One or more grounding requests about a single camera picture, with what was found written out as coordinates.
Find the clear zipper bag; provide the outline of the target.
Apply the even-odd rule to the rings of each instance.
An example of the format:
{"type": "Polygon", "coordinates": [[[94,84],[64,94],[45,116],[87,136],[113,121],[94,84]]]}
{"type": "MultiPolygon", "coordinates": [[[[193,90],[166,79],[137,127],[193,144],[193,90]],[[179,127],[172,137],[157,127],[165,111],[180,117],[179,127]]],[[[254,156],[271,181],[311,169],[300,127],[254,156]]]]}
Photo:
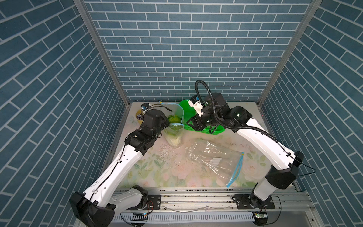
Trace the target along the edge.
{"type": "Polygon", "coordinates": [[[188,187],[230,187],[238,178],[244,153],[203,139],[186,148],[188,187]]]}
{"type": "Polygon", "coordinates": [[[173,148],[178,148],[182,144],[182,136],[184,133],[184,110],[177,103],[160,102],[161,110],[170,125],[163,129],[163,136],[168,144],[173,148]]]}

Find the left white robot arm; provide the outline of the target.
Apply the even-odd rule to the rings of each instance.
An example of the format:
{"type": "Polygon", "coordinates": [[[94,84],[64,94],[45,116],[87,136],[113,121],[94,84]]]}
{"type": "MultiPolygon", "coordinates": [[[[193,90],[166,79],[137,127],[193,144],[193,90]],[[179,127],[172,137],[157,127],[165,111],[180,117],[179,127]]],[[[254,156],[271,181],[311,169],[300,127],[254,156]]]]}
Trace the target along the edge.
{"type": "Polygon", "coordinates": [[[118,196],[113,193],[169,125],[162,111],[146,112],[141,126],[126,137],[121,151],[101,176],[84,192],[74,192],[71,196],[70,205],[76,218],[88,227],[107,227],[116,213],[146,207],[148,191],[138,185],[118,196]]]}

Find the chinese cabbage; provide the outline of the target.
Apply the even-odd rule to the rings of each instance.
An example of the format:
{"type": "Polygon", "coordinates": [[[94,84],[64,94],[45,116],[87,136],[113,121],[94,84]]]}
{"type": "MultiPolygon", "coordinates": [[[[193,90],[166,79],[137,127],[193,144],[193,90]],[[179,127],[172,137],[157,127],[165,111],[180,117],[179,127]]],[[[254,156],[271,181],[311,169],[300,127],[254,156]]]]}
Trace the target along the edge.
{"type": "Polygon", "coordinates": [[[183,129],[182,119],[177,115],[168,116],[168,121],[170,123],[169,127],[171,130],[181,130],[183,129]]]}
{"type": "Polygon", "coordinates": [[[166,135],[166,140],[169,143],[170,146],[174,147],[174,148],[178,148],[180,147],[180,145],[182,144],[182,133],[179,134],[167,134],[166,135]]]}

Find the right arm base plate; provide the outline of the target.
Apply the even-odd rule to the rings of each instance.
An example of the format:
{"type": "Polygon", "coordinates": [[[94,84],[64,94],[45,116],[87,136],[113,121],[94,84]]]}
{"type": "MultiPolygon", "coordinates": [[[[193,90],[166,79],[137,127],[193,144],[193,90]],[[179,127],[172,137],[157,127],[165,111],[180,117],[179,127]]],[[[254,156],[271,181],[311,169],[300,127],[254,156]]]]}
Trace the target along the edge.
{"type": "Polygon", "coordinates": [[[239,210],[273,210],[275,204],[270,195],[266,200],[261,200],[253,193],[251,194],[235,194],[231,199],[236,203],[239,210]]]}

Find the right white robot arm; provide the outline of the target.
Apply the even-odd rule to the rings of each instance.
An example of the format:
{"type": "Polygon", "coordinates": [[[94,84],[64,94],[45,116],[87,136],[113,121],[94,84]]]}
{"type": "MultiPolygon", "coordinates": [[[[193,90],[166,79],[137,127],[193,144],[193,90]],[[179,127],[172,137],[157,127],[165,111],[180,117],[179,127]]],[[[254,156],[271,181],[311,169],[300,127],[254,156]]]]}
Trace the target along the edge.
{"type": "Polygon", "coordinates": [[[188,105],[196,112],[187,120],[188,126],[196,131],[202,131],[209,126],[230,129],[254,145],[271,162],[270,170],[249,195],[252,207],[263,208],[277,189],[286,189],[298,177],[304,154],[300,151],[294,152],[281,144],[245,108],[230,108],[220,93],[213,93],[204,99],[194,95],[188,105]]]}

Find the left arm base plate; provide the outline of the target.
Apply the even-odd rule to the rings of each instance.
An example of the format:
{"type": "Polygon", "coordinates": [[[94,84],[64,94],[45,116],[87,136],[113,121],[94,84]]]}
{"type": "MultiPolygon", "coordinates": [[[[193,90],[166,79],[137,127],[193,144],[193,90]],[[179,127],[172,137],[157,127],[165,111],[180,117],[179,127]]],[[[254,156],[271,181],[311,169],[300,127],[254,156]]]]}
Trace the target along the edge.
{"type": "Polygon", "coordinates": [[[161,204],[161,195],[160,194],[149,194],[147,197],[143,196],[141,202],[127,209],[127,211],[151,211],[151,210],[160,210],[161,204]]]}

